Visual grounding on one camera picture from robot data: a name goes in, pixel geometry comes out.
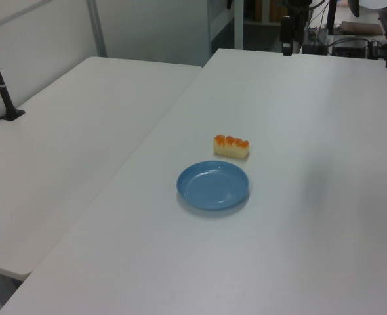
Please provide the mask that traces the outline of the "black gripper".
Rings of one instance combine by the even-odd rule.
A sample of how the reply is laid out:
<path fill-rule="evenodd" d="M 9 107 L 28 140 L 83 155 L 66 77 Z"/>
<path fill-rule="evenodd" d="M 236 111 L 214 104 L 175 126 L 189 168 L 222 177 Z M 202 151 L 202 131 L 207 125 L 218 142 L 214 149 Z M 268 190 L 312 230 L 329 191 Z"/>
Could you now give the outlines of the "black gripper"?
<path fill-rule="evenodd" d="M 283 43 L 283 56 L 292 55 L 292 46 L 290 42 L 293 38 L 293 18 L 291 16 L 283 16 L 281 19 L 280 41 Z"/>

